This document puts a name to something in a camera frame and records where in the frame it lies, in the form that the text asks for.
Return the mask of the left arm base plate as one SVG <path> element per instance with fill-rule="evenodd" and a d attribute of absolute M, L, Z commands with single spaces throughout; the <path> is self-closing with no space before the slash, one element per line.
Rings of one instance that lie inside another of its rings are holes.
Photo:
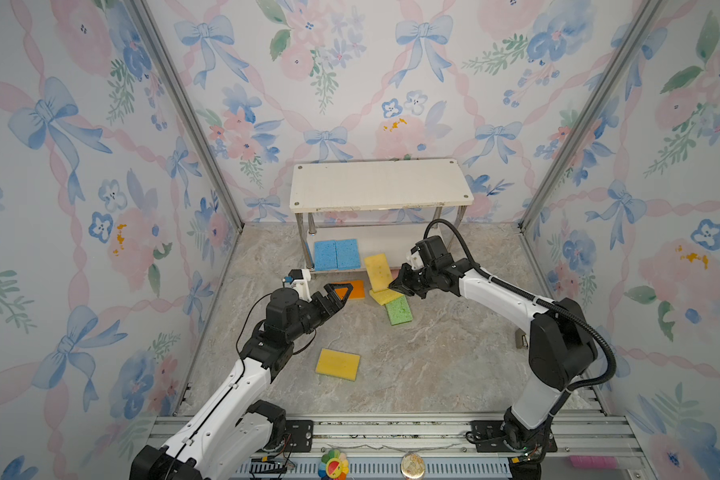
<path fill-rule="evenodd" d="M 314 437 L 313 420 L 276 420 L 268 442 L 261 451 L 274 453 L 309 453 Z"/>

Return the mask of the blue sponge front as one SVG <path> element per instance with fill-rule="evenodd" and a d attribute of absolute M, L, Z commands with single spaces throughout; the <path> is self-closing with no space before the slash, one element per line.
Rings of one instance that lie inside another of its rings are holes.
<path fill-rule="evenodd" d="M 361 268 L 359 247 L 356 239 L 337 240 L 335 251 L 339 270 L 357 270 Z"/>

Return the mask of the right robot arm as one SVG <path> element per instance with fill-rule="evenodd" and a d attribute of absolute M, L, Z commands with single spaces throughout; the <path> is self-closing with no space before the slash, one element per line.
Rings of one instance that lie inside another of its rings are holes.
<path fill-rule="evenodd" d="M 521 332 L 531 374 L 506 410 L 501 432 L 491 439 L 518 453 L 545 451 L 557 413 L 575 390 L 592 384 L 580 376 L 600 353 L 611 353 L 576 302 L 536 296 L 467 259 L 405 263 L 389 288 L 422 299 L 432 290 L 452 293 L 490 309 Z"/>

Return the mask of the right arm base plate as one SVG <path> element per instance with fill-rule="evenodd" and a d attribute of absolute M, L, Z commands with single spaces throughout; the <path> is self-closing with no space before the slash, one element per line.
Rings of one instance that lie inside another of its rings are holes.
<path fill-rule="evenodd" d="M 549 421 L 535 429 L 527 429 L 514 421 L 473 420 L 465 439 L 479 453 L 534 456 L 558 451 Z"/>

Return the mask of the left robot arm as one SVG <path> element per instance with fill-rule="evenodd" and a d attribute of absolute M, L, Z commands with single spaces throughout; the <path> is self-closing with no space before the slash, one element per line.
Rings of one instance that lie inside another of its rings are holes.
<path fill-rule="evenodd" d="M 253 454 L 284 449 L 286 412 L 261 396 L 294 356 L 296 340 L 338 314 L 352 291 L 349 283 L 329 283 L 310 296 L 293 285 L 265 295 L 265 317 L 238 352 L 227 379 L 160 447 L 142 448 L 129 477 L 230 479 Z"/>

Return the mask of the blue sponge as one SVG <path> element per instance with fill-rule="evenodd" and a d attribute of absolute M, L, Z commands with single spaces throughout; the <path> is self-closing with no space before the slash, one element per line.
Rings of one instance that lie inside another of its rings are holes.
<path fill-rule="evenodd" d="M 337 240 L 335 251 L 339 270 L 357 270 L 361 268 L 359 247 L 356 239 Z"/>
<path fill-rule="evenodd" d="M 314 267 L 316 271 L 332 271 L 338 269 L 335 241 L 318 241 L 314 244 Z"/>

